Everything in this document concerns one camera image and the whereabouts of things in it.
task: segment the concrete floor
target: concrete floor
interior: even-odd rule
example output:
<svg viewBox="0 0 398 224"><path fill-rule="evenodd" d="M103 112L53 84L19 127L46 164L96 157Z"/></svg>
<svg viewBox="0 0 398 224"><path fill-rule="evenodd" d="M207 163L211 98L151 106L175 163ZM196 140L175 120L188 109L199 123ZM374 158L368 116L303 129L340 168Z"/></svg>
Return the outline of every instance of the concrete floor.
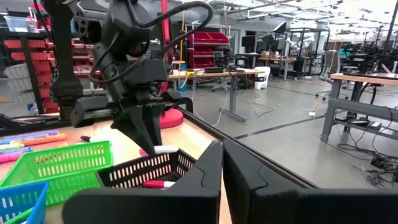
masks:
<svg viewBox="0 0 398 224"><path fill-rule="evenodd" d="M313 182L322 188L356 188L356 189L375 189L367 183L359 170L353 167L363 166L366 169L374 168L369 161L362 161L354 158L345 152L341 152L324 142L321 142L321 134L324 118L313 119L307 116L308 110L312 110L316 97L314 94L323 86L320 80L314 81L294 81L269 82L266 90L249 90L237 96L237 112L248 117L247 123L242 123L224 114L221 115L220 122L216 126L219 130L238 138L254 150L262 153L268 158L278 162L282 166L292 170L303 178ZM220 114L219 107L224 105L226 99L225 91L216 90L211 92L212 84L200 85L195 90L194 105L197 113L208 123L216 124ZM329 90L331 85L326 84L325 90ZM375 105L395 107L398 105L398 88L394 86L384 86L383 92L378 92ZM187 90L183 95L192 97L193 91ZM254 93L260 97L254 100L272 108L274 111L266 113L269 108L254 105L250 101L254 99ZM0 96L12 97L12 92L7 87L6 82L0 80ZM361 101L369 102L371 93L364 93ZM316 111L317 116L325 113L327 100L318 101ZM0 103L0 113L9 116L27 115L25 106L17 106L13 103ZM382 121L384 126L389 121ZM392 123L392 129L398 129L398 125ZM343 127L338 127L343 139L352 143ZM353 137L358 139L362 131L352 130ZM372 148L373 134L365 134L359 142L360 147ZM336 126L333 127L329 142L336 146L341 143ZM378 136L375 140L375 147L378 151L398 156L396 141ZM355 156L370 159L369 156L359 152L350 152Z"/></svg>

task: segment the red base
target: red base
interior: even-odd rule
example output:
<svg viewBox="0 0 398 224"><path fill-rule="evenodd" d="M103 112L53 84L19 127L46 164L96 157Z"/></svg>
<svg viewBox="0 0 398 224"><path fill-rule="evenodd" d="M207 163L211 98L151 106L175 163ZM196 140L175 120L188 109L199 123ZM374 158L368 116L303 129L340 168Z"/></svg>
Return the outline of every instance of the red base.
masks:
<svg viewBox="0 0 398 224"><path fill-rule="evenodd" d="M160 128L171 128L182 124L184 121L182 112L176 109L169 109L159 118Z"/></svg>

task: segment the green plastic basket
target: green plastic basket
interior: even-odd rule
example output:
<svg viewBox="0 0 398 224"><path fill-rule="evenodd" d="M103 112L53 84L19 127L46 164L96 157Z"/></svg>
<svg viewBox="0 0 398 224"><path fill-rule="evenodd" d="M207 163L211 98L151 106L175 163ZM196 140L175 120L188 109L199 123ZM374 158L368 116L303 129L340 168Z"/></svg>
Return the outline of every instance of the green plastic basket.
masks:
<svg viewBox="0 0 398 224"><path fill-rule="evenodd" d="M23 154L0 187L49 181L47 206L66 201L79 190L101 187L96 171L113 165L109 141L77 144Z"/></svg>

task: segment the blue plastic basket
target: blue plastic basket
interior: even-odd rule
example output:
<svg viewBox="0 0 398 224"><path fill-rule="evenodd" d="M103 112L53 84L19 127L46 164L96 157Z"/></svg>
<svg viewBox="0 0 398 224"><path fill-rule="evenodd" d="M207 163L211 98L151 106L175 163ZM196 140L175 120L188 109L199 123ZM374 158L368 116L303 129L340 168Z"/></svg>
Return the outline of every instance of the blue plastic basket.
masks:
<svg viewBox="0 0 398 224"><path fill-rule="evenodd" d="M45 218L45 196L49 182L43 181L9 187L0 190L0 223L33 207L27 224L43 224Z"/></svg>

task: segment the ceiling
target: ceiling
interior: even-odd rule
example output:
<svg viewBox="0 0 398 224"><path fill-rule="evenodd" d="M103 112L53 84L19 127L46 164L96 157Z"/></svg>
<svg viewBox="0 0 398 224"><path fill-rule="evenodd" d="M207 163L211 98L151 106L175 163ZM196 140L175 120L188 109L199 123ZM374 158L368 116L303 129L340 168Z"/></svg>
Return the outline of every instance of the ceiling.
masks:
<svg viewBox="0 0 398 224"><path fill-rule="evenodd" d="M241 22L254 19L266 21L270 17L284 17L292 21L291 27L316 28L317 24L321 23L323 27L331 30L332 35L339 34L343 30L355 35L363 35L365 32L375 32L379 26L384 26L382 31L387 31L397 3L397 0L205 1L217 12L227 12L229 17L234 17ZM398 30L398 24L394 25L394 30Z"/></svg>

